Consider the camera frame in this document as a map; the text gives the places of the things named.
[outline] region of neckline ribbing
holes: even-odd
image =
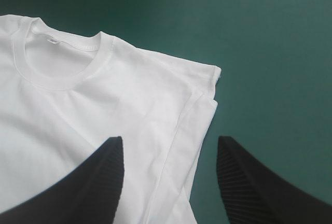
[[[29,65],[25,55],[26,37],[32,31],[35,34],[46,34],[57,40],[85,51],[96,51],[94,59],[79,73],[49,77],[39,73]],[[14,63],[18,72],[30,83],[49,90],[71,89],[89,75],[93,74],[112,53],[114,36],[103,31],[91,37],[67,33],[49,27],[40,17],[22,17],[19,29],[12,35]]]

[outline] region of white t-shirt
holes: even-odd
[[[220,68],[102,31],[0,16],[0,212],[50,187],[121,136],[117,224],[196,223],[190,191]]]

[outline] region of teal background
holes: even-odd
[[[218,65],[218,109],[191,204],[198,224],[228,223],[217,138],[231,135],[297,187],[332,203],[332,0],[0,0],[0,14],[41,17],[79,35]]]

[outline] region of folded t-shirt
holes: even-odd
[[[219,67],[26,16],[0,16],[0,40],[0,212],[122,136],[115,223],[196,222],[188,199]]]

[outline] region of t-shirt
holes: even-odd
[[[114,223],[196,223],[189,197],[220,71],[103,31],[85,37],[0,16],[0,212],[121,136]]]

